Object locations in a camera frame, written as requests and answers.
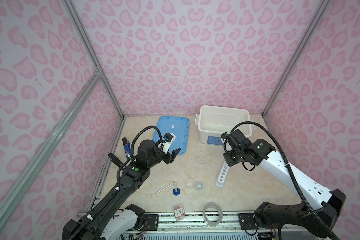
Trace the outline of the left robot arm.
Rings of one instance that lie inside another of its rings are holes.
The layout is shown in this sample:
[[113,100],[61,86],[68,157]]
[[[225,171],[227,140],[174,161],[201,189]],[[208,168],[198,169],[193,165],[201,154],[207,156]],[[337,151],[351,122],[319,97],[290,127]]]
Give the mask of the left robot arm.
[[128,230],[144,231],[145,211],[131,204],[117,217],[115,213],[123,203],[136,192],[150,176],[151,168],[160,162],[171,164],[181,149],[171,151],[176,139],[171,133],[154,142],[144,140],[138,147],[137,155],[128,155],[121,163],[113,154],[111,160],[119,167],[117,183],[111,191],[78,221],[70,220],[63,228],[64,240],[116,240]]

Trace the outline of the blue bin lid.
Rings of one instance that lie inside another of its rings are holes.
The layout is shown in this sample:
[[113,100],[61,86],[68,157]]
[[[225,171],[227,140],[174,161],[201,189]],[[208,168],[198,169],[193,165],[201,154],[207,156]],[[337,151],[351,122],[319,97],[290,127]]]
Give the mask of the blue bin lid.
[[190,120],[184,117],[163,116],[159,118],[157,127],[162,133],[172,133],[176,136],[175,142],[172,143],[170,151],[181,148],[178,155],[183,155],[187,149],[187,141],[190,129]]

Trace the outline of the black marker tool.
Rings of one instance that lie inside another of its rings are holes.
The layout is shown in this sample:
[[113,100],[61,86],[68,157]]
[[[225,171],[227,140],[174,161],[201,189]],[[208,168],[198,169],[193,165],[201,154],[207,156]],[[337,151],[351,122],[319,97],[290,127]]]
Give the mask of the black marker tool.
[[108,157],[110,158],[111,162],[116,165],[118,168],[120,168],[124,163],[119,160],[113,153],[109,153]]

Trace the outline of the small clear watch glass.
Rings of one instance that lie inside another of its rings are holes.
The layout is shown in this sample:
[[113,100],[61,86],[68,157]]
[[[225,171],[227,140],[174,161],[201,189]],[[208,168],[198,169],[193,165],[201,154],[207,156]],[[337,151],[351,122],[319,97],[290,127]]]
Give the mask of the small clear watch glass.
[[194,188],[194,182],[193,181],[188,181],[187,184],[186,184],[186,187],[189,188],[189,189]]

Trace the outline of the blue base graduated cylinder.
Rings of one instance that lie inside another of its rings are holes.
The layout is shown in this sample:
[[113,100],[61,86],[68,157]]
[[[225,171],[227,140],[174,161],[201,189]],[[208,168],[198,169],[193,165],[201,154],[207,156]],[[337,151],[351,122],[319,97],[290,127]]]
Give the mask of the blue base graduated cylinder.
[[178,196],[181,193],[181,190],[178,188],[177,182],[174,182],[173,186],[173,195]]

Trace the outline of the glass stirring rod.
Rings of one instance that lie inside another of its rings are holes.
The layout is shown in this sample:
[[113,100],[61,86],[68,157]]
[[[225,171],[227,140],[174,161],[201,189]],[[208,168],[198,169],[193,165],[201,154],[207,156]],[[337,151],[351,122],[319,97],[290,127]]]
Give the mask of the glass stirring rod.
[[171,188],[171,187],[175,187],[176,185],[177,185],[177,182],[173,182],[173,183],[171,183],[170,185],[168,185],[168,186],[162,188],[161,190],[157,191],[156,193],[151,194],[151,196],[153,197],[153,196],[155,196],[155,195],[163,192],[164,190],[167,190],[167,189],[169,189],[169,188]]

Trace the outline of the clear tape roll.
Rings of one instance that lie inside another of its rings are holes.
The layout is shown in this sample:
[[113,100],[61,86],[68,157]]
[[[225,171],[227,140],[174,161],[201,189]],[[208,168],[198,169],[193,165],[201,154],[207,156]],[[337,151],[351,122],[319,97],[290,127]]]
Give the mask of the clear tape roll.
[[218,204],[209,202],[204,206],[202,216],[207,226],[216,227],[223,221],[224,212]]

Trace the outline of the clear glass petri dish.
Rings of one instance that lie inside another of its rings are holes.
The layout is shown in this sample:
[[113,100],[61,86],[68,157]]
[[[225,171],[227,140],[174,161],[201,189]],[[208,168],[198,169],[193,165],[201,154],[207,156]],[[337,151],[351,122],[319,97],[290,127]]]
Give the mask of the clear glass petri dish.
[[202,166],[206,165],[209,161],[209,156],[203,152],[197,153],[194,157],[195,163]]

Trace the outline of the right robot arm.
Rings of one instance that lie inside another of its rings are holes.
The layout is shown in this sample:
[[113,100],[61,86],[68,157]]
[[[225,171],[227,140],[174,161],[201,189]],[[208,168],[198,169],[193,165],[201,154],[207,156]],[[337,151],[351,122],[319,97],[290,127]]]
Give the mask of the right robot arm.
[[238,163],[250,163],[253,168],[268,171],[300,199],[295,205],[275,205],[263,202],[253,215],[254,224],[264,229],[272,224],[295,225],[305,228],[318,238],[337,240],[333,227],[343,209],[346,195],[336,189],[329,190],[320,185],[290,163],[278,141],[271,137],[272,144],[264,139],[251,142],[239,130],[223,133],[224,145],[231,147],[223,156],[232,167]]

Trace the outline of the white test tube rack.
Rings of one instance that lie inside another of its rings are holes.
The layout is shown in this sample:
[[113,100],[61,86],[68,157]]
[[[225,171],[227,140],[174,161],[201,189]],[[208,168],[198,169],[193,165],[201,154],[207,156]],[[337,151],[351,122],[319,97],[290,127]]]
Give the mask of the white test tube rack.
[[230,167],[227,163],[223,163],[222,168],[220,170],[218,179],[216,180],[215,186],[219,188],[223,188],[228,176],[228,172],[230,170]]

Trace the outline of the small clear slide box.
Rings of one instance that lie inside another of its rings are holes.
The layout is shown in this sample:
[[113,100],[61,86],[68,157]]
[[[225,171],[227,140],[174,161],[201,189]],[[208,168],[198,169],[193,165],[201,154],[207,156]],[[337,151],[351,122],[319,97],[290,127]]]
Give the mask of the small clear slide box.
[[173,206],[173,210],[177,222],[186,218],[186,213],[182,204],[177,204]]

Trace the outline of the small white cup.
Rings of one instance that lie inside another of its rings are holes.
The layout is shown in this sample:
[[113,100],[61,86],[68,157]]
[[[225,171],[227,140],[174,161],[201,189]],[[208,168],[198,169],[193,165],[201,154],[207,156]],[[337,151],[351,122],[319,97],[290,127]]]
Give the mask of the small white cup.
[[195,183],[195,188],[198,190],[198,191],[201,191],[204,189],[204,183],[201,182],[201,181],[198,181]]

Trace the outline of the blue lighter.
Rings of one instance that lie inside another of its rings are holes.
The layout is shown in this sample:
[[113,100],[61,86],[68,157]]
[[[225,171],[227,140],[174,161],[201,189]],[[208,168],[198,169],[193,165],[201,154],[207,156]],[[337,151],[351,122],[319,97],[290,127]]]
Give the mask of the blue lighter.
[[132,153],[130,142],[127,140],[127,138],[122,138],[122,143],[124,146],[124,152],[125,152],[126,158],[127,158],[127,160],[129,160],[129,159],[131,159],[131,153]]

